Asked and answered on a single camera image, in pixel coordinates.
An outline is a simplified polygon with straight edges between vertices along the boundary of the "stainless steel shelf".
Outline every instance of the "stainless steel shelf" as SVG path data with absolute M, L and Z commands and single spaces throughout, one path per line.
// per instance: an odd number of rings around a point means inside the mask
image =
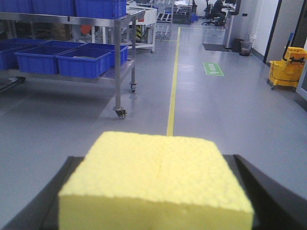
M 135 92 L 135 49 L 136 49 L 136 20 L 143 19 L 145 10 L 134 9 L 127 10 L 127 15 L 115 20 L 111 19 L 99 19 L 99 18 L 82 18 L 82 17 L 70 17 L 70 16 L 57 16 L 57 15 L 44 15 L 44 14 L 27 14 L 27 13 L 7 13 L 0 12 L 0 19 L 7 20 L 9 22 L 9 28 L 14 28 L 13 21 L 21 22 L 40 22 L 40 23 L 62 23 L 71 24 L 73 27 L 78 25 L 92 25 L 102 27 L 114 28 L 114 45 L 115 45 L 115 67 L 108 70 L 105 74 L 97 79 L 82 79 L 76 77 L 66 77 L 61 75 L 49 75 L 49 74 L 35 74 L 35 73 L 22 73 L 16 69 L 0 71 L 0 75 L 15 76 L 22 79 L 17 79 L 18 82 L 24 82 L 25 78 L 40 78 L 40 79 L 52 79 L 60 81 L 76 81 L 76 82 L 88 82 L 88 83 L 102 83 L 104 81 L 111 81 L 115 88 L 115 107 L 114 110 L 119 118 L 126 116 L 126 110 L 121 107 L 121 93 L 120 85 L 124 78 L 131 71 L 130 87 L 132 92 Z M 121 28 L 125 28 L 132 22 L 132 58 L 128 60 L 123 66 L 120 65 L 120 45 L 121 45 Z
M 100 18 L 81 18 L 70 16 L 46 15 L 46 14 L 30 14 L 30 13 L 10 13 L 0 12 L 0 19 L 13 20 L 22 22 L 35 22 L 35 23 L 62 23 L 71 25 L 93 25 L 114 27 L 115 21 L 120 21 L 120 26 L 127 26 L 131 21 L 141 19 L 145 15 L 145 10 L 128 10 L 125 17 L 112 19 Z
M 131 69 L 134 67 L 134 62 L 135 61 L 133 59 L 128 60 L 120 67 L 120 82 L 121 83 L 126 78 L 126 76 L 129 74 Z M 34 78 L 34 79 L 44 79 L 44 80 L 104 84 L 106 81 L 109 81 L 109 80 L 115 81 L 115 68 L 109 69 L 106 73 L 94 79 L 69 77 L 69 76 L 63 76 L 60 74 L 40 74 L 40 73 L 20 72 L 18 69 L 0 70 L 0 75 L 12 76 L 12 77 Z

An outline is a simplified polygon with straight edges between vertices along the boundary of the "epoxy floor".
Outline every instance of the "epoxy floor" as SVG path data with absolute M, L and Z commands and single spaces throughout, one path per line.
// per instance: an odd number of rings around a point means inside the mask
M 269 67 L 253 55 L 204 50 L 202 43 L 222 44 L 223 34 L 201 20 L 174 24 L 154 53 L 138 50 L 136 92 L 129 77 L 121 85 L 123 120 L 112 110 L 111 85 L 27 79 L 0 94 L 0 228 L 102 132 L 166 135 L 173 78 L 174 136 L 214 141 L 222 154 L 243 156 L 307 199 L 307 113 L 295 102 L 300 97 L 271 91 Z M 206 75 L 204 62 L 218 63 L 224 76 Z

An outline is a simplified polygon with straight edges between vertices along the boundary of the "computer monitor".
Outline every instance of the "computer monitor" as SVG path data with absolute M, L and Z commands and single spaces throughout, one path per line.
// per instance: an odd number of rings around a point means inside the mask
M 225 3 L 228 3 L 228 4 L 235 4 L 235 3 L 236 3 L 236 0 L 226 0 Z

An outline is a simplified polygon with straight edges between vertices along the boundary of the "yellow floor line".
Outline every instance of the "yellow floor line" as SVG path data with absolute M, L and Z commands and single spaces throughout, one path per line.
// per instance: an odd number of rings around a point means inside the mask
M 177 73 L 178 73 L 178 59 L 179 59 L 180 29 L 181 29 L 181 27 L 178 28 L 178 35 L 177 35 L 177 47 L 176 47 L 176 55 L 175 55 L 175 63 L 174 63 L 172 92 L 171 92 L 171 100 L 170 100 L 170 105 L 169 105 L 167 132 L 166 132 L 167 136 L 173 136 L 174 135 L 175 103 L 176 103 L 176 87 L 177 87 Z

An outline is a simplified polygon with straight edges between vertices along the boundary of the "sponge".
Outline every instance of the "sponge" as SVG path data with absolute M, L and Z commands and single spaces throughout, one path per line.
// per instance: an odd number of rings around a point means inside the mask
M 59 193 L 60 230 L 250 230 L 253 209 L 213 142 L 105 132 Z

